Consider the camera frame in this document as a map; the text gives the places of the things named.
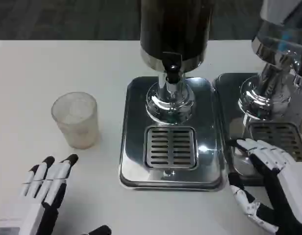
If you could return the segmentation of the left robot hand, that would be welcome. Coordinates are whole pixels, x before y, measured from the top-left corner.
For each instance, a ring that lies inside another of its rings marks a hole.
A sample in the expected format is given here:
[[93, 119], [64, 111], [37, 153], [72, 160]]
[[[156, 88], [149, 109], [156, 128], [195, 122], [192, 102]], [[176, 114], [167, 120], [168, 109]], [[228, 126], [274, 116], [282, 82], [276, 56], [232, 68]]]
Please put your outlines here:
[[50, 235], [66, 193], [67, 179], [78, 161], [71, 154], [56, 163], [53, 156], [34, 165], [20, 192], [0, 217], [0, 235]]

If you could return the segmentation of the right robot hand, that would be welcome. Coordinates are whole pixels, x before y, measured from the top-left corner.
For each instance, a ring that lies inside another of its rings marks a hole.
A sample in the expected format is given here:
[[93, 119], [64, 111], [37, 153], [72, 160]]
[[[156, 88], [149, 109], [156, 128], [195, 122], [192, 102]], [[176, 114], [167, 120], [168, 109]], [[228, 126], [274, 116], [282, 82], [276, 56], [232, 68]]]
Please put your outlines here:
[[239, 174], [229, 172], [232, 194], [244, 215], [273, 235], [302, 235], [302, 162], [262, 140], [238, 138], [227, 143], [248, 155], [263, 177], [272, 205], [258, 201], [245, 189]]

